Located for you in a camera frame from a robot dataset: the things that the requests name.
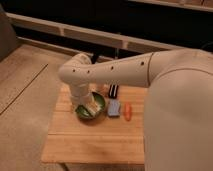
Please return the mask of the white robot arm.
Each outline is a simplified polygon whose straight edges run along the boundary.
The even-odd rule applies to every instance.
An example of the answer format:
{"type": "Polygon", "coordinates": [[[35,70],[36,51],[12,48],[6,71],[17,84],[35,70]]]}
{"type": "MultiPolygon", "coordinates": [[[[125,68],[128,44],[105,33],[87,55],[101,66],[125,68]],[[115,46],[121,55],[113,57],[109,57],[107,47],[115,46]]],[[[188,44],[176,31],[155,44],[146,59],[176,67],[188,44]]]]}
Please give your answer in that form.
{"type": "Polygon", "coordinates": [[[97,64],[77,54],[59,77],[77,102],[90,83],[146,88],[145,171],[213,171],[213,53],[186,48],[97,64]]]}

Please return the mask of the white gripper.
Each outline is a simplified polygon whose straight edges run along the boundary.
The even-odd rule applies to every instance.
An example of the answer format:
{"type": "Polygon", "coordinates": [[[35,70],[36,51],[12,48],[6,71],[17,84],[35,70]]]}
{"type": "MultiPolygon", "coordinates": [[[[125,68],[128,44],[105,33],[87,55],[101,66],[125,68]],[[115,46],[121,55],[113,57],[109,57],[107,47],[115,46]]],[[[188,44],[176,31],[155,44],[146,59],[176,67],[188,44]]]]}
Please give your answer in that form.
{"type": "Polygon", "coordinates": [[[78,105],[85,105],[92,101],[92,92],[88,84],[70,85],[70,99],[74,110],[78,105]]]}

